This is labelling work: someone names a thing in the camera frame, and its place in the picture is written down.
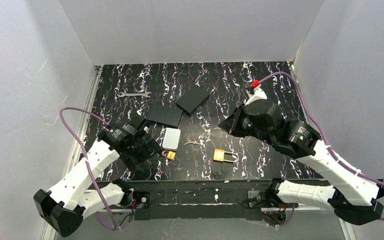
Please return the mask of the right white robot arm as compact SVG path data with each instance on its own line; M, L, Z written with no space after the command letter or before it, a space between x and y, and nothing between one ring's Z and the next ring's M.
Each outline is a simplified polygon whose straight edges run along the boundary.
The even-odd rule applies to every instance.
M258 203L304 204L333 211L340 219L364 225L382 217L384 180L375 183L359 177L334 159L321 135L304 121L287 121L280 107L267 99L239 104L219 123L219 128L239 138L253 137L277 152L295 159L322 175L328 185L293 183L281 178L271 180L264 193L250 199Z

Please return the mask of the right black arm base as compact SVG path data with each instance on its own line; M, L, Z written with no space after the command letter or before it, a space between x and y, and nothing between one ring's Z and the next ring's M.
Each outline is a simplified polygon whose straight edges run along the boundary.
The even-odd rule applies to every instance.
M268 227L279 229L288 224L294 216L298 203L286 203L274 193L249 190L242 205L247 210L261 210L262 218Z

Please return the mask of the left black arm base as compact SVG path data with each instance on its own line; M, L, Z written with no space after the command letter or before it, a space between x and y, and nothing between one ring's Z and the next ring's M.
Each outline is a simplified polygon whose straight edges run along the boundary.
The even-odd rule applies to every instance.
M150 208L151 196L148 191L135 191L126 202L110 207L117 220L118 230L123 230L136 220L139 212Z

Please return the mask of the small brass padlock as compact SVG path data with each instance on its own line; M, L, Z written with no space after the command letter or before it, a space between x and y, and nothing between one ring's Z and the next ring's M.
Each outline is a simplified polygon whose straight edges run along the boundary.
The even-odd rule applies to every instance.
M174 152L174 151L168 151L166 154L166 158L168 160L174 160L175 156L176 156L176 152Z

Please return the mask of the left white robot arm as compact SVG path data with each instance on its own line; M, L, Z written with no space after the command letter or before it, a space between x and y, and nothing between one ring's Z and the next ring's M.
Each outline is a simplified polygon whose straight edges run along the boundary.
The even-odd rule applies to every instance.
M83 220L106 207L131 209L146 206L146 192L136 193L124 180L114 180L100 190L87 192L96 178L116 160L129 170L144 173L141 163L162 148L149 133L151 124L142 117L124 124L110 124L92 147L58 183L49 190L38 190L33 200L39 215L62 237L73 234Z

